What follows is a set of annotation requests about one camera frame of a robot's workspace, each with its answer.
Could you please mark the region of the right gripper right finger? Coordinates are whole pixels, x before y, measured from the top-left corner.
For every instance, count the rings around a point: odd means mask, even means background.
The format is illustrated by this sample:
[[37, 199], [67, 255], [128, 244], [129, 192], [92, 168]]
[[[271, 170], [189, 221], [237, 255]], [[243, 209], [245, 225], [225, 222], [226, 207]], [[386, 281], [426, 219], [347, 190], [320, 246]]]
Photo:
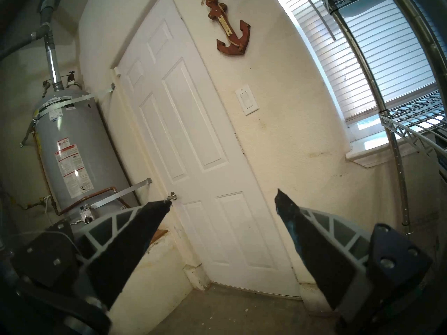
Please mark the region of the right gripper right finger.
[[389, 305], [405, 307], [433, 263], [408, 235], [386, 223], [376, 223], [368, 233], [339, 216], [299, 207], [280, 189], [275, 206], [342, 324], [372, 323]]

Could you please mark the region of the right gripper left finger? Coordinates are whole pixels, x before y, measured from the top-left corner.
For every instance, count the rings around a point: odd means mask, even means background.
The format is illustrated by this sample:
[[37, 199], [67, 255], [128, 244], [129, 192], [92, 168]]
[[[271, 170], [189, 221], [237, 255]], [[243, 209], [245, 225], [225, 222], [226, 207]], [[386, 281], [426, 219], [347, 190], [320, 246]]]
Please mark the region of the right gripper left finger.
[[50, 292], [94, 297], [109, 310], [150, 246], [171, 200], [148, 202], [89, 224], [63, 219], [15, 251], [19, 277]]

